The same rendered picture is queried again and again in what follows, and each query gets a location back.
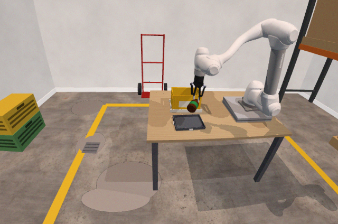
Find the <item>yellow box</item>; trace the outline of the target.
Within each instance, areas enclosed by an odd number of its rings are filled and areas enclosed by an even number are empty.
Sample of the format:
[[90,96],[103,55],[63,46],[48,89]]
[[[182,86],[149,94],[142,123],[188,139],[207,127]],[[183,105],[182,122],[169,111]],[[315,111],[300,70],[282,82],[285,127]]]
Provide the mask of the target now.
[[[195,93],[195,99],[198,99],[198,90]],[[187,109],[188,104],[193,100],[191,88],[172,87],[171,88],[171,106],[172,109]]]

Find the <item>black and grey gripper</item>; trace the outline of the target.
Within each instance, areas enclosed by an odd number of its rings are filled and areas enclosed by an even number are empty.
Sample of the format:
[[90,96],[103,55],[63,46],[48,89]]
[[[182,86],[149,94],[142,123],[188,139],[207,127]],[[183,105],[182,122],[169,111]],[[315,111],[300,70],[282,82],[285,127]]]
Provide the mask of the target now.
[[[198,102],[200,100],[200,97],[203,96],[203,93],[204,93],[204,90],[206,88],[206,86],[204,85],[204,77],[198,77],[196,75],[194,75],[194,82],[190,83],[191,85],[191,94],[193,95],[193,99],[195,99],[195,92],[196,92],[196,88],[199,89],[199,96],[198,96]],[[194,92],[193,92],[193,84],[195,86],[194,88]],[[203,90],[202,90],[202,93],[201,93],[201,87],[203,86]],[[193,92],[193,93],[192,93]]]

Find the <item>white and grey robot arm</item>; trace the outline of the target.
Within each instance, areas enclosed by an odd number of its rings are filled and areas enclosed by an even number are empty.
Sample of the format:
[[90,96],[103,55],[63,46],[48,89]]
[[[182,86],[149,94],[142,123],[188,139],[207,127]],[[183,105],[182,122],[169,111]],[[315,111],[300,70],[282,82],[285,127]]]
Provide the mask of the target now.
[[244,43],[261,37],[268,38],[271,47],[265,86],[260,81],[252,81],[246,88],[244,97],[242,97],[243,100],[238,100],[238,103],[245,111],[258,110],[267,116],[276,116],[281,110],[277,87],[285,53],[298,38],[298,29],[294,25],[278,21],[275,18],[264,20],[239,36],[221,55],[209,55],[207,48],[197,48],[194,58],[194,75],[198,77],[204,77],[205,74],[208,76],[217,75],[222,65]]

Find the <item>brown bottle with green label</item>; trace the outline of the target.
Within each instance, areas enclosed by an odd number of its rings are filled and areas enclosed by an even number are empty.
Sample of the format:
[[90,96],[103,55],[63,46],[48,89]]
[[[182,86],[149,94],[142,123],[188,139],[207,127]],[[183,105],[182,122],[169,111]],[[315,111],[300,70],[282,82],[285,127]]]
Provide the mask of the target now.
[[197,99],[193,99],[191,100],[191,102],[188,104],[187,106],[187,110],[191,113],[194,113],[196,111],[196,109],[199,106],[199,102]]

